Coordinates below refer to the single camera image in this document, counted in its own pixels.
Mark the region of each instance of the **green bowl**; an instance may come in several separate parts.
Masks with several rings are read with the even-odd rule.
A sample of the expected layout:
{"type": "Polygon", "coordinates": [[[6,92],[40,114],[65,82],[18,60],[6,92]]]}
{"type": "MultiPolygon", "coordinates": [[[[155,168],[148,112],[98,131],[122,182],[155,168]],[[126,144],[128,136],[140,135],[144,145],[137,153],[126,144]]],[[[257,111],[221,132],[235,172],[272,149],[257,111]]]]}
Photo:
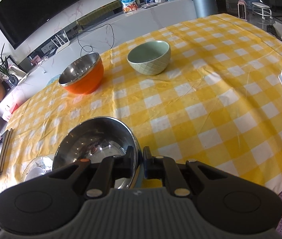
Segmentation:
{"type": "Polygon", "coordinates": [[[141,74],[156,75],[164,71],[171,59],[169,43],[161,40],[143,43],[128,54],[128,62],[141,74]]]}

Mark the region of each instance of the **table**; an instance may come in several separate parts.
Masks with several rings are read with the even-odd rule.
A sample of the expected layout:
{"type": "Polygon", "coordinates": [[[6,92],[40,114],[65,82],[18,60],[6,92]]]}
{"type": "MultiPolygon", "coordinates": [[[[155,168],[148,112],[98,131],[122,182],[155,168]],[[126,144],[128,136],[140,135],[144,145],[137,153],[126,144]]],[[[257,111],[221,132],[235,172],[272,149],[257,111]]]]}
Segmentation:
{"type": "MultiPolygon", "coordinates": [[[[53,157],[66,134],[84,120],[113,116],[141,147],[178,163],[197,159],[282,191],[282,43],[227,14],[182,22],[101,54],[105,74],[91,95],[67,93],[57,82],[23,104],[13,128],[0,191],[20,182],[37,156],[53,157]],[[171,63],[156,76],[137,73],[128,52],[165,40],[171,63]]],[[[143,186],[157,182],[144,181],[143,186]]]]}

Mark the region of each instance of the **screw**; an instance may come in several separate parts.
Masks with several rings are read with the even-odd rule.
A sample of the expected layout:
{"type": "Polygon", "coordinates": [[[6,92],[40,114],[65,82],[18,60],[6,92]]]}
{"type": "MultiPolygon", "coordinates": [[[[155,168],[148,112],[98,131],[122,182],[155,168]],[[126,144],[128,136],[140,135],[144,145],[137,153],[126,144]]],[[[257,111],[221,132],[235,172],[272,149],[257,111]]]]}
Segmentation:
{"type": "Polygon", "coordinates": [[[190,195],[190,191],[185,188],[178,188],[174,191],[174,194],[178,197],[186,197],[190,195]]]}
{"type": "Polygon", "coordinates": [[[91,198],[96,198],[102,195],[102,190],[99,189],[91,189],[87,191],[87,196],[91,198]]]}

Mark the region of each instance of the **snack bag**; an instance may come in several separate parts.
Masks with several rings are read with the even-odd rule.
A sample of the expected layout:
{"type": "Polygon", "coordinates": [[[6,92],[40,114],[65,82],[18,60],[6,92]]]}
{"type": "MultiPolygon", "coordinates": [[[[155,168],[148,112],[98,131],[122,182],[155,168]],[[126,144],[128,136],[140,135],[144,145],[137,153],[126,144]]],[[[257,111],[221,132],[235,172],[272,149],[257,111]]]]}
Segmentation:
{"type": "Polygon", "coordinates": [[[123,4],[123,11],[125,13],[136,11],[138,9],[136,0],[121,0],[123,4]]]}

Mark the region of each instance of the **trash can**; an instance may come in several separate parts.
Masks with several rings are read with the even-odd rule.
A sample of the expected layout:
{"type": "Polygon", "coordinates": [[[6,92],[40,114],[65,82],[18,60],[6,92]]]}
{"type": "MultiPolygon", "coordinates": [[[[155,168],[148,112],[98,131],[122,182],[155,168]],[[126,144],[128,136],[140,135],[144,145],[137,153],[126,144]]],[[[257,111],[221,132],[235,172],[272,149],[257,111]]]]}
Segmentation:
{"type": "Polygon", "coordinates": [[[193,3],[197,18],[218,13],[216,0],[193,0],[193,3]]]}

